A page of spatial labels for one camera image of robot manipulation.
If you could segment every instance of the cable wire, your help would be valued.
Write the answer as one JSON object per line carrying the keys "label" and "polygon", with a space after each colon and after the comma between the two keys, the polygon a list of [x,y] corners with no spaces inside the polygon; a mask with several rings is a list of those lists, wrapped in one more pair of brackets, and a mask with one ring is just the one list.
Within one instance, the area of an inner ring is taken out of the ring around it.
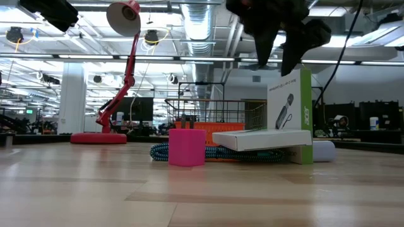
{"label": "cable wire", "polygon": [[349,32],[348,32],[347,38],[345,39],[345,43],[344,43],[344,45],[343,45],[343,47],[342,47],[340,57],[338,58],[338,61],[337,61],[336,65],[335,65],[333,74],[330,76],[329,80],[327,81],[326,85],[324,86],[324,89],[323,89],[322,92],[320,93],[320,96],[317,98],[317,100],[316,100],[316,102],[315,102],[315,104],[314,104],[314,107],[318,105],[318,103],[319,103],[319,101],[320,101],[320,98],[324,95],[324,92],[327,90],[328,85],[330,85],[331,81],[332,81],[333,78],[335,77],[336,70],[338,69],[338,67],[339,67],[340,64],[341,64],[341,60],[342,60],[343,54],[345,53],[345,49],[347,48],[347,42],[348,42],[348,40],[349,40],[349,38],[350,38],[350,36],[351,36],[351,34],[352,34],[352,31],[354,30],[354,26],[355,26],[356,21],[357,21],[357,19],[358,19],[360,10],[362,9],[363,3],[364,3],[364,0],[360,0],[360,1],[359,1],[358,10],[356,11],[355,17],[353,18],[353,21],[352,21],[352,23],[351,23],[351,27],[349,28]]}

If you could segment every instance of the white box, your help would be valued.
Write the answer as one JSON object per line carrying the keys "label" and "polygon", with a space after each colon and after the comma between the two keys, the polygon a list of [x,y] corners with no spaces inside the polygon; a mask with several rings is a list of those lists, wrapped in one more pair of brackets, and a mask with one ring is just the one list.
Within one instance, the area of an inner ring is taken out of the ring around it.
{"label": "white box", "polygon": [[311,131],[293,129],[215,132],[213,142],[235,151],[312,145]]}

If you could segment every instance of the wood grain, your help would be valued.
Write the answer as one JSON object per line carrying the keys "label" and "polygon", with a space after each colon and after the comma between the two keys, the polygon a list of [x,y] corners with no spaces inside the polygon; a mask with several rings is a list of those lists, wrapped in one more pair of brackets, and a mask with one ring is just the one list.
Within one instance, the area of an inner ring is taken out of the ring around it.
{"label": "wood grain", "polygon": [[334,163],[152,161],[152,144],[16,146],[0,153],[3,226],[404,226],[404,156]]}

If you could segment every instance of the red lamp base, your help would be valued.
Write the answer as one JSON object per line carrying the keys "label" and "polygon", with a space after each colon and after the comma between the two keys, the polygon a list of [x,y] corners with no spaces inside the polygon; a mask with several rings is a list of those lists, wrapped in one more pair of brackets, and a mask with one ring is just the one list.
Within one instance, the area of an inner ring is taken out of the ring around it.
{"label": "red lamp base", "polygon": [[75,133],[70,142],[74,144],[126,144],[125,134]]}

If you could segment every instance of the pink cup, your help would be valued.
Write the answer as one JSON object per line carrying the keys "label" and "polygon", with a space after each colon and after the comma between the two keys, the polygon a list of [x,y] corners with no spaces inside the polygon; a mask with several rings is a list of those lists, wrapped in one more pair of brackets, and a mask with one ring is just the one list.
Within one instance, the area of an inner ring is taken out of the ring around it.
{"label": "pink cup", "polygon": [[170,129],[169,164],[176,166],[204,165],[205,141],[205,130]]}

